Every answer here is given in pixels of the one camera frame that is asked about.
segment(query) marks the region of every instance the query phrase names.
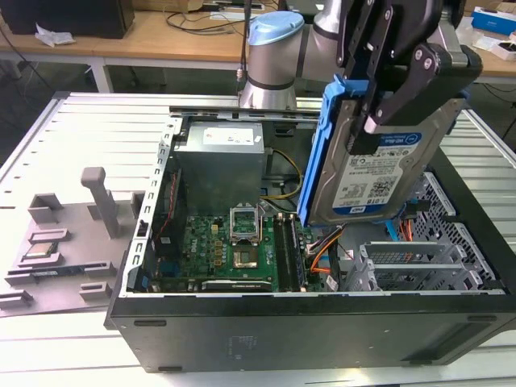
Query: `blue cable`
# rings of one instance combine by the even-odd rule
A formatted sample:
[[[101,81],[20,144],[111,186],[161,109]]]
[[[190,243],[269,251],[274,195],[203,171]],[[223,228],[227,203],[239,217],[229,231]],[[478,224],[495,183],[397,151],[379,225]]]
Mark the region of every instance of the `blue cable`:
[[[385,221],[385,226],[387,227],[387,231],[389,232],[390,237],[394,242],[399,242],[399,238],[397,237],[396,229],[394,228],[394,222],[392,219]]]

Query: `paper on table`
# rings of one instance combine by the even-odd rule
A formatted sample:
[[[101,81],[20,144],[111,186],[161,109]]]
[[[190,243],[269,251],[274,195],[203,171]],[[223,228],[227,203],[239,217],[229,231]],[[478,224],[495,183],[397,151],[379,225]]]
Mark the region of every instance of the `paper on table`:
[[[501,43],[503,40],[482,36],[479,40],[473,43],[473,47],[480,48],[485,51],[491,51],[491,48]]]
[[[38,30],[35,34],[36,39],[41,40],[43,43],[50,47],[55,47],[56,44],[71,44],[75,43],[72,34],[69,32],[52,32],[45,30],[38,24],[35,25]]]

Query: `cardboard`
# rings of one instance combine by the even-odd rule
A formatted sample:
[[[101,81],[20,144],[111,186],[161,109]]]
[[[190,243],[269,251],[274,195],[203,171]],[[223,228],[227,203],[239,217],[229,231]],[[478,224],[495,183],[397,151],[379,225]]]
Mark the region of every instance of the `cardboard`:
[[[494,2],[493,0],[466,0],[464,12],[473,12],[476,6],[482,6],[484,8],[493,8],[495,10],[497,7],[497,3],[498,2]]]
[[[497,6],[497,10],[500,12],[507,12],[508,14],[516,15],[516,3],[513,2],[501,2]]]
[[[132,0],[135,10],[190,12],[202,7],[203,0]]]

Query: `metal workbench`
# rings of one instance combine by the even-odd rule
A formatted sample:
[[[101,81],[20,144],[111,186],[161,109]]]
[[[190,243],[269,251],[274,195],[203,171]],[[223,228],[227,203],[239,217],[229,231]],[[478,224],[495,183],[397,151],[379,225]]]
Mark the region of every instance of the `metal workbench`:
[[[319,103],[299,99],[305,109],[318,109]],[[236,100],[163,94],[70,94],[52,99],[0,169],[0,273],[14,260],[34,194],[54,192],[63,203],[91,202],[78,177],[82,168],[95,165],[106,169],[106,188],[115,200],[145,189],[171,105],[236,106]],[[471,110],[461,114],[441,148],[516,251],[516,156]],[[516,384],[516,332],[499,335],[445,367],[159,375],[145,373],[121,335],[104,329],[104,317],[105,311],[94,310],[0,319],[0,384]]]

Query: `black device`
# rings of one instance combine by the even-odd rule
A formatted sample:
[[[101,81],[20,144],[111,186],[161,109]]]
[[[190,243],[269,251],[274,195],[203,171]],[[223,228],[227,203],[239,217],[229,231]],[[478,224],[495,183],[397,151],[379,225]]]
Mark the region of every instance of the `black device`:
[[[122,39],[135,13],[131,0],[0,0],[2,17],[14,34],[34,34],[35,25],[72,35]]]

